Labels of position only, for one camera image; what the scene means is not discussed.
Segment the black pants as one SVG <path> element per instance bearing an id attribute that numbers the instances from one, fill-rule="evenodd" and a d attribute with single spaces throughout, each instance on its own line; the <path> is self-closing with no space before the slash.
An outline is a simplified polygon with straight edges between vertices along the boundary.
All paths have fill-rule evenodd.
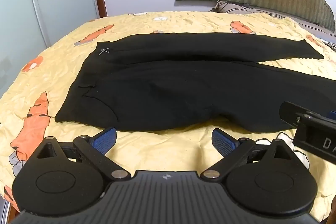
<path id="1" fill-rule="evenodd" d="M 251 132 L 287 130 L 285 101 L 319 114 L 335 109 L 335 81 L 267 61 L 322 55 L 304 40 L 232 33 L 140 34 L 99 42 L 57 122 L 160 131 L 226 118 Z"/>

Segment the yellow carrot print bedsheet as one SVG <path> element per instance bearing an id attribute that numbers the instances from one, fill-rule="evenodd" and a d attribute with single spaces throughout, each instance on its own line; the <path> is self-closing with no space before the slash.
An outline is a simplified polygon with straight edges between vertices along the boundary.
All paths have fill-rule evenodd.
<path id="1" fill-rule="evenodd" d="M 29 62 L 1 98 L 1 196 L 15 205 L 11 185 L 13 166 L 19 164 L 10 143 L 32 133 L 26 125 L 26 114 L 35 102 L 42 102 L 49 114 L 38 121 L 35 140 L 54 135 L 68 141 L 80 134 L 93 135 L 97 129 L 76 123 L 56 123 L 54 118 L 96 42 L 82 46 L 77 41 L 102 27 L 108 30 L 97 37 L 98 42 L 114 42 L 129 35 L 171 32 L 244 32 L 292 40 L 306 40 L 319 53 L 320 61 L 281 59 L 273 67 L 287 68 L 310 75 L 335 79 L 335 53 L 311 31 L 304 30 L 290 19 L 272 18 L 268 14 L 224 14 L 212 12 L 152 12 L 96 19 L 85 23 L 60 39 Z M 201 169 L 214 163 L 219 154 L 210 146 L 214 123 L 191 126 L 160 133 L 120 132 L 117 145 L 108 156 L 131 170 Z"/>

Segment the patterned pillow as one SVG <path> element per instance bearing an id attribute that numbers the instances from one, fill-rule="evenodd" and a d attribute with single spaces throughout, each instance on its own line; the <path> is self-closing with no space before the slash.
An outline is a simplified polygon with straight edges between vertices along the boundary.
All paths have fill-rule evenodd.
<path id="1" fill-rule="evenodd" d="M 276 19 L 289 17 L 296 21 L 301 28 L 309 31 L 311 34 L 314 34 L 317 38 L 326 40 L 331 43 L 335 43 L 335 32 L 332 32 L 331 30 L 324 28 L 323 26 L 311 23 L 305 19 L 283 12 L 227 1 L 217 1 L 216 6 L 211 10 L 211 12 L 222 12 L 228 14 L 252 14 L 263 12 Z"/>

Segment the frosted glass wardrobe door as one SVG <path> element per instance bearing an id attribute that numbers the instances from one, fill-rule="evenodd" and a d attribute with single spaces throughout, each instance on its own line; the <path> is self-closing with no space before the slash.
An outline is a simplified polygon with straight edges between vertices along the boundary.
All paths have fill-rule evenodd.
<path id="1" fill-rule="evenodd" d="M 98 17 L 96 0 L 1 0 L 1 93 L 41 51 Z"/>

